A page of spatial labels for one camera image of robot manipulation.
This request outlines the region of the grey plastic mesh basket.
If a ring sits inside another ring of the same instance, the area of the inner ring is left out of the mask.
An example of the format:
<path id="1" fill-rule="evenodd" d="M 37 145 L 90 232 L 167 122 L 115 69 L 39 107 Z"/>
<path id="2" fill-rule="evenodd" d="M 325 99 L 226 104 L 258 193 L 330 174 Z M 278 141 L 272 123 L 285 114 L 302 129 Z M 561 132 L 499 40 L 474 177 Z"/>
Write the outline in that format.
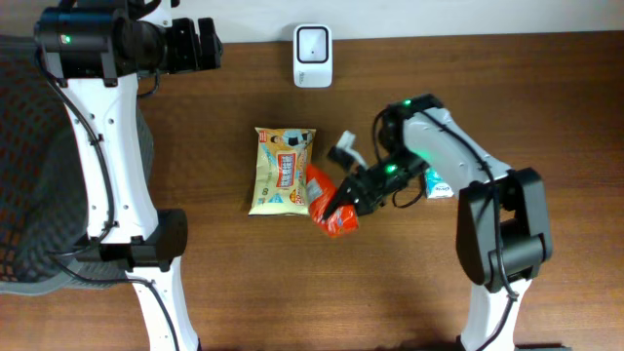
<path id="1" fill-rule="evenodd" d="M 1 292 L 108 289 L 126 277 L 115 264 L 50 259 L 84 234 L 87 194 L 67 112 L 35 51 L 30 38 L 1 38 Z"/>

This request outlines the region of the teal tissue pack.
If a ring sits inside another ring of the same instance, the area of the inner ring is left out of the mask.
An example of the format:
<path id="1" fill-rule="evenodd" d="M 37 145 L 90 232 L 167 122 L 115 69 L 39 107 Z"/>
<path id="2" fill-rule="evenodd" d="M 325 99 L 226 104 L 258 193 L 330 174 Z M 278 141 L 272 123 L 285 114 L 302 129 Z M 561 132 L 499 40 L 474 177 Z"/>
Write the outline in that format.
<path id="1" fill-rule="evenodd" d="M 454 195 L 451 187 L 433 168 L 428 168 L 425 171 L 424 181 L 427 199 L 445 199 Z"/>

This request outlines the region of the red Hacks candy bag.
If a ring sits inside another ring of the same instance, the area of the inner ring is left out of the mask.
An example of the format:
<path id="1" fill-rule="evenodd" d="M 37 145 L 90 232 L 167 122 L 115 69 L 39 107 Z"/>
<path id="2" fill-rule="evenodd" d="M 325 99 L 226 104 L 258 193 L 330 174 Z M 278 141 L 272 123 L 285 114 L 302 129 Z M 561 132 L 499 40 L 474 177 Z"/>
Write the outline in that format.
<path id="1" fill-rule="evenodd" d="M 328 217 L 337 188 L 331 178 L 320 168 L 310 164 L 306 168 L 306 193 L 308 212 L 313 221 L 331 238 L 341 237 L 359 228 L 359 219 L 353 205 L 340 205 Z"/>

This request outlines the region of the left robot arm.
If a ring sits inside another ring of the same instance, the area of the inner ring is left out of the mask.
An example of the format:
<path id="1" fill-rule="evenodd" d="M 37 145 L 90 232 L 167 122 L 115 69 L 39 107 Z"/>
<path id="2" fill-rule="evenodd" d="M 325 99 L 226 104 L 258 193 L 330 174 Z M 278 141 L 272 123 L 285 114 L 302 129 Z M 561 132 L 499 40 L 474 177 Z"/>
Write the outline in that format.
<path id="1" fill-rule="evenodd" d="M 187 217 L 158 210 L 148 192 L 137 126 L 141 79 L 217 69 L 222 43 L 212 18 L 177 18 L 171 1 L 62 1 L 34 29 L 36 64 L 64 104 L 87 193 L 87 225 L 51 253 L 72 264 L 110 263 L 135 289 L 153 350 L 197 351 L 181 280 Z"/>

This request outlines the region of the beige snack bag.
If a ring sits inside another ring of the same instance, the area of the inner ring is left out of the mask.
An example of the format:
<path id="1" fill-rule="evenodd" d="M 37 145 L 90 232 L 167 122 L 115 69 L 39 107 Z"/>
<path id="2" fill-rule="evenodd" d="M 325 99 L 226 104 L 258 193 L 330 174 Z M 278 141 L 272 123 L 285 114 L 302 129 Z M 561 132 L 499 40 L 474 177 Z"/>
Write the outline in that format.
<path id="1" fill-rule="evenodd" d="M 308 215 L 306 169 L 315 129 L 256 127 L 257 157 L 250 216 Z"/>

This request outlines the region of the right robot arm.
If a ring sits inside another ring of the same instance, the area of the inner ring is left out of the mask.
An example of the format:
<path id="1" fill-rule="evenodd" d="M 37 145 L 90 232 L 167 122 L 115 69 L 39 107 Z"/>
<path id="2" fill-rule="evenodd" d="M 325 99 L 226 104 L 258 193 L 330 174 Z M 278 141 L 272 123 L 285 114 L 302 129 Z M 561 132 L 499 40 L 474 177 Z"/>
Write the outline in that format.
<path id="1" fill-rule="evenodd" d="M 545 188 L 532 168 L 497 160 L 455 123 L 431 94 L 390 103 L 376 116 L 372 142 L 385 157 L 363 162 L 345 133 L 329 157 L 346 177 L 316 215 L 334 227 L 347 212 L 370 215 L 427 170 L 458 200 L 455 249 L 471 282 L 467 322 L 456 350 L 514 350 L 522 300 L 554 245 Z"/>

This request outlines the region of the white barcode scanner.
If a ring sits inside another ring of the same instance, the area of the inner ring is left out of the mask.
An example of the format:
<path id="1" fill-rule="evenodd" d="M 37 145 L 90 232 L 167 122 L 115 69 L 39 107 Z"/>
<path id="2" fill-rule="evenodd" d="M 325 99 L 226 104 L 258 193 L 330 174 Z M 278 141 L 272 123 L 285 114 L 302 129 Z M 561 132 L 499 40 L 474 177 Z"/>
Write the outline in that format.
<path id="1" fill-rule="evenodd" d="M 302 89 L 324 89 L 332 84 L 332 31 L 324 24 L 304 23 L 292 33 L 292 75 Z"/>

